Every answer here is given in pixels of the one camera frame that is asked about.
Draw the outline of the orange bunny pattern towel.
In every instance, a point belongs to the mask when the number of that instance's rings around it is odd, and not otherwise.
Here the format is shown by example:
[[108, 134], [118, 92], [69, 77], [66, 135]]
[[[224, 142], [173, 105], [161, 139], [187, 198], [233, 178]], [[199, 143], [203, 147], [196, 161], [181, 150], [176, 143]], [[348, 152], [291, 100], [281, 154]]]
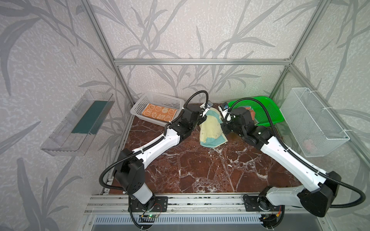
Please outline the orange bunny pattern towel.
[[170, 122], [174, 119], [177, 109], [148, 104], [142, 115], [158, 121]]

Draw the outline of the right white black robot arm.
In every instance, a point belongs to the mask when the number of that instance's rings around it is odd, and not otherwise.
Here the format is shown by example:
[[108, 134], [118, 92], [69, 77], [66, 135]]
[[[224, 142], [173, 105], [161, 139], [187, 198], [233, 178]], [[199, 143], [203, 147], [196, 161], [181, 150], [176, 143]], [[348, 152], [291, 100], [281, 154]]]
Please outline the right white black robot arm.
[[327, 178], [340, 181], [341, 176], [335, 171], [326, 172], [289, 147], [283, 147], [272, 129], [255, 126], [248, 109], [239, 107], [229, 114], [225, 106], [218, 108], [223, 117], [221, 128], [224, 134], [239, 135], [247, 144], [277, 161], [302, 184], [289, 188], [267, 187], [260, 193], [265, 203], [302, 207], [314, 216], [324, 217], [339, 190], [339, 185]]

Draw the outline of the blue yellow towel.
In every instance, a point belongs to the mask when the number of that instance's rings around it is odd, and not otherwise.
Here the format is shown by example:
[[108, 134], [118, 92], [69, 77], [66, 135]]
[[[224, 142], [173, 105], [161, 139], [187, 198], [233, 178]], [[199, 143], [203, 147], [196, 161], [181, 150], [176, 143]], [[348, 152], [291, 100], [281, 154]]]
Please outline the blue yellow towel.
[[207, 119], [200, 124], [199, 142], [200, 145], [207, 148], [216, 148], [228, 142], [224, 135], [221, 124], [221, 115], [213, 107], [206, 113]]

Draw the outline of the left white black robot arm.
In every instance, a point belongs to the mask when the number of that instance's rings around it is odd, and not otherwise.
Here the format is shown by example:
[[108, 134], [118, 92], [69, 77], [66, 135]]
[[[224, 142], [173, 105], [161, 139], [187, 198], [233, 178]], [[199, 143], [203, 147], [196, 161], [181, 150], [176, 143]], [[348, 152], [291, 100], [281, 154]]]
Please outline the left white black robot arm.
[[155, 205], [155, 195], [145, 183], [145, 170], [157, 157], [188, 138], [197, 125], [205, 122], [212, 104], [186, 106], [164, 132], [146, 145], [132, 151], [124, 149], [114, 167], [114, 179], [130, 199], [136, 199], [144, 210]]

